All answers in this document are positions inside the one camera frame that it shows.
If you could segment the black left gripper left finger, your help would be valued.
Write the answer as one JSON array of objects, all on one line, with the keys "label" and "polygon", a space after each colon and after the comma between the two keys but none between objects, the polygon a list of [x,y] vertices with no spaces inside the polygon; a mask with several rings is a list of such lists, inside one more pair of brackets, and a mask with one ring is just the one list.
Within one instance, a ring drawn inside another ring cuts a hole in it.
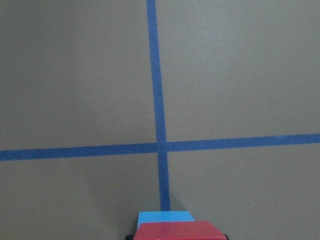
[{"label": "black left gripper left finger", "polygon": [[134,235],[130,234],[130,235],[126,235],[124,240],[133,240],[134,239]]}]

